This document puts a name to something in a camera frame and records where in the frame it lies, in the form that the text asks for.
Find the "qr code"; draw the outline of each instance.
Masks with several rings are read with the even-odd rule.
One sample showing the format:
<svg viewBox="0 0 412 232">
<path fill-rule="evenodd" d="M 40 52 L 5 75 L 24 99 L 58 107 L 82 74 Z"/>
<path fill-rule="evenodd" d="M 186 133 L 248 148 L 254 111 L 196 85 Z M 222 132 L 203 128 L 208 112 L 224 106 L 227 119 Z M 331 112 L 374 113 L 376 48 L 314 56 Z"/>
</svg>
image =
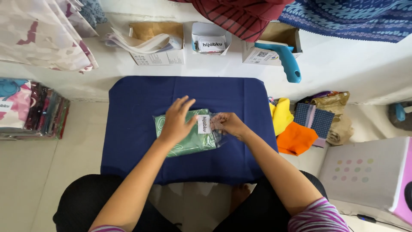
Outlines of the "qr code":
<svg viewBox="0 0 412 232">
<path fill-rule="evenodd" d="M 258 57 L 265 57 L 267 56 L 268 52 L 259 52 L 259 54 L 257 55 Z"/>
</svg>

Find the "red striped fabric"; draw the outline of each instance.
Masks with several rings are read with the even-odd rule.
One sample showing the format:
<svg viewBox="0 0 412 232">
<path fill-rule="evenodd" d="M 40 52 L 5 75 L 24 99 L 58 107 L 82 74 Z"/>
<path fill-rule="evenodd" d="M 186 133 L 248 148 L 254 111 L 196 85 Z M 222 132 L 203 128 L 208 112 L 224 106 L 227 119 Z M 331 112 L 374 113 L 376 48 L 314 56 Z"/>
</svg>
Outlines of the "red striped fabric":
<svg viewBox="0 0 412 232">
<path fill-rule="evenodd" d="M 256 42 L 271 20 L 294 0 L 170 0 L 192 3 L 208 20 L 248 42 Z"/>
</svg>

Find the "open box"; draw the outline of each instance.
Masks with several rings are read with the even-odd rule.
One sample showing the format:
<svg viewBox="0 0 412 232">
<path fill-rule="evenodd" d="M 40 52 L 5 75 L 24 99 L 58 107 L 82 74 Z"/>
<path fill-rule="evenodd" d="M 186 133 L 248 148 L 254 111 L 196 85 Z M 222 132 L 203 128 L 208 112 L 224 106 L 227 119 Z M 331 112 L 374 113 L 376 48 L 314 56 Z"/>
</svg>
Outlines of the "open box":
<svg viewBox="0 0 412 232">
<path fill-rule="evenodd" d="M 297 58 L 303 53 L 300 47 L 299 29 L 279 22 L 270 22 L 260 40 L 286 43 L 293 46 L 292 54 Z M 272 50 L 255 47 L 255 43 L 242 41 L 242 59 L 245 64 L 281 66 L 279 55 Z"/>
<path fill-rule="evenodd" d="M 197 36 L 216 36 L 216 37 L 223 37 L 225 38 L 224 41 L 224 45 L 225 45 L 225 50 L 221 53 L 211 53 L 212 55 L 221 55 L 224 56 L 226 55 L 227 50 L 229 49 L 230 44 L 232 43 L 232 34 L 230 32 L 228 32 L 227 30 L 219 27 L 216 24 L 207 24 L 207 23 L 200 23 L 200 22 L 196 22 L 193 23 L 192 25 L 192 49 L 193 49 L 193 53 L 195 54 L 204 54 L 204 53 L 199 53 L 196 52 L 196 47 L 195 47 L 195 42 L 197 41 Z M 207 42 L 209 42 L 209 44 L 213 44 L 213 42 L 215 42 L 215 40 L 210 39 Z"/>
<path fill-rule="evenodd" d="M 183 35 L 183 24 L 175 22 L 142 22 L 131 23 L 129 36 L 147 41 L 159 34 L 169 34 L 182 38 L 182 49 L 166 52 L 157 52 L 150 55 L 137 55 L 130 53 L 139 66 L 150 65 L 182 65 L 185 64 L 184 47 L 185 39 Z"/>
</svg>

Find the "green fabric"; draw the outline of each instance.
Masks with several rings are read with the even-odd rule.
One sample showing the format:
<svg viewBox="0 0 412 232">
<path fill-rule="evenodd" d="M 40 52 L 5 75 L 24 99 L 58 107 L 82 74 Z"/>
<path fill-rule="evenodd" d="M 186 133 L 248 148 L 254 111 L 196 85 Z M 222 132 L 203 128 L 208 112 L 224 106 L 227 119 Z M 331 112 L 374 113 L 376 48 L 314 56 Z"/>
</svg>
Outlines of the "green fabric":
<svg viewBox="0 0 412 232">
<path fill-rule="evenodd" d="M 188 122 L 194 115 L 197 114 L 209 114 L 208 109 L 191 110 L 186 114 L 186 122 Z M 157 116 L 154 118 L 156 123 L 156 135 L 159 137 L 163 125 L 165 116 Z M 206 150 L 216 149 L 215 137 L 213 133 L 210 134 L 198 134 L 197 123 L 193 126 L 190 133 L 180 143 L 169 151 L 167 157 L 181 156 L 195 152 L 201 152 Z"/>
</svg>

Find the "orange fabric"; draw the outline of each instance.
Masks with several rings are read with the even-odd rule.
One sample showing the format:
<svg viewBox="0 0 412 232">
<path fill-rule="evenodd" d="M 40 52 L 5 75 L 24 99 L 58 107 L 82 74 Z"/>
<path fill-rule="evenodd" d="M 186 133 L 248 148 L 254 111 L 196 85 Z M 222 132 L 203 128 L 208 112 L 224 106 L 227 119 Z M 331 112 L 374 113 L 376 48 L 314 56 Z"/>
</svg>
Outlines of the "orange fabric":
<svg viewBox="0 0 412 232">
<path fill-rule="evenodd" d="M 278 137 L 279 152 L 299 156 L 307 151 L 318 138 L 314 129 L 291 122 Z"/>
</svg>

